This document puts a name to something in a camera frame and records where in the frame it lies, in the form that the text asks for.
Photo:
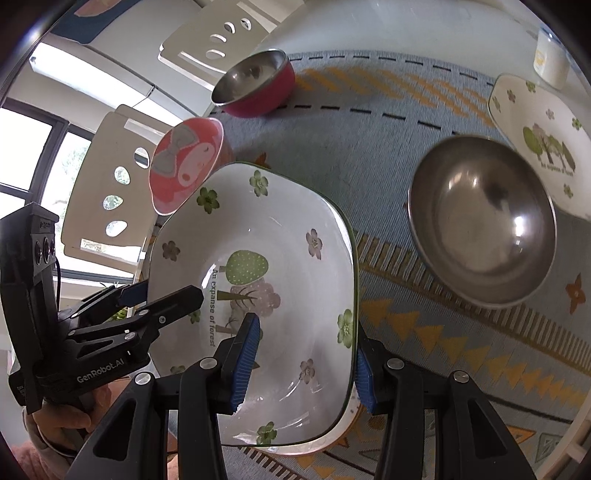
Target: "metal bowl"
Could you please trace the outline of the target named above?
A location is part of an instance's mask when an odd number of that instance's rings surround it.
[[[488,138],[459,135],[433,147],[414,174],[408,216],[435,276],[481,307],[522,302],[554,261],[548,192],[517,152]]]
[[[295,79],[284,51],[265,50],[228,70],[213,89],[212,102],[238,117],[264,115],[287,99]]]

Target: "gray bow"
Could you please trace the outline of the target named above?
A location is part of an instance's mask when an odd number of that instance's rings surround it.
[[[184,124],[177,125],[170,131],[168,147],[154,156],[152,170],[163,177],[174,177],[176,174],[175,158],[178,151],[196,143],[199,143],[199,137],[193,130]]]

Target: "silver bolt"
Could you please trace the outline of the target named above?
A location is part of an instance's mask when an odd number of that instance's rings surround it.
[[[147,372],[141,372],[135,376],[135,383],[138,385],[145,385],[146,383],[149,383],[150,380],[152,380],[152,375]]]
[[[453,373],[453,379],[456,382],[468,383],[468,380],[470,380],[470,375],[468,375],[466,372],[463,372],[462,370],[458,370]]]
[[[391,368],[392,370],[402,370],[404,368],[404,362],[399,358],[391,358],[388,360],[386,365],[388,365],[388,368]]]
[[[211,356],[204,358],[199,362],[199,366],[204,370],[209,370],[210,368],[214,368],[217,365],[217,360]]]

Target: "chair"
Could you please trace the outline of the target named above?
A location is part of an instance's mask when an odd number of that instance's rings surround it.
[[[136,272],[156,220],[148,166],[171,128],[126,105],[105,116],[68,202],[61,231],[65,255]]]
[[[583,406],[577,413],[569,429],[566,431],[558,445],[548,455],[544,463],[535,472],[538,480],[551,480],[556,478],[562,468],[573,459],[581,463],[587,450],[581,443],[587,438],[591,430],[591,391],[583,402]]]
[[[292,0],[289,9],[299,2]],[[164,41],[158,59],[213,90],[224,73],[248,57],[287,17],[289,9],[273,8],[270,14],[249,0],[214,0]]]

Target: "plate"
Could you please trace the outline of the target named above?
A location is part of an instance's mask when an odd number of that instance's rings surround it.
[[[215,118],[190,118],[162,137],[150,165],[154,210],[171,215],[211,173],[233,161],[222,123]]]
[[[532,165],[561,210],[591,220],[591,140],[570,108],[533,82],[503,74],[488,108],[499,130]]]
[[[257,447],[259,450],[273,455],[281,456],[303,456],[315,452],[328,450],[335,445],[351,428],[357,417],[361,414],[361,402],[357,394],[357,389],[353,385],[349,405],[344,415],[340,418],[335,427],[326,435],[311,442],[299,443],[297,445],[285,445],[281,447]]]
[[[246,312],[261,319],[246,399],[218,417],[224,445],[308,442],[343,416],[358,321],[354,245],[330,201],[244,163],[213,173],[160,230],[148,301],[190,284],[205,296],[152,344],[161,375],[211,356]]]

